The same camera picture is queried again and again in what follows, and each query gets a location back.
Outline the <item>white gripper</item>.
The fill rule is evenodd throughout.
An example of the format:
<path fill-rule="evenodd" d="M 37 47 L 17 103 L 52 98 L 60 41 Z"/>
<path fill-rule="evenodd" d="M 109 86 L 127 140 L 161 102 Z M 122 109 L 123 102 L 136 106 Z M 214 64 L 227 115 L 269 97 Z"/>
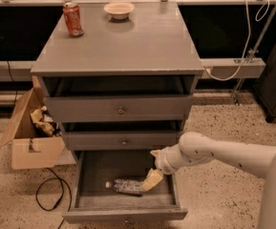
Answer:
<path fill-rule="evenodd" d="M 157 169 L 151 169 L 141 184 L 141 191 L 148 192 L 157 186 L 163 179 L 163 174 L 171 175 L 182 166 L 183 156 L 179 145 L 165 147 L 161 150 L 152 150 L 150 154 L 156 159 Z"/>

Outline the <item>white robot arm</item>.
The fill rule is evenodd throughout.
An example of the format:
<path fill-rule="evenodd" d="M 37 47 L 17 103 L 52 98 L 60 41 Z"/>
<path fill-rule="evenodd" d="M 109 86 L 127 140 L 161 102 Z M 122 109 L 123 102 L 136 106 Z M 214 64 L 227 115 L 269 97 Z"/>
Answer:
<path fill-rule="evenodd" d="M 151 190 L 164 175 L 181 167 L 204 164 L 213 159 L 265 180 L 258 229 L 276 229 L 276 146 L 219 141 L 195 132 L 183 134 L 171 147 L 153 150 L 156 168 L 143 181 L 141 190 Z"/>

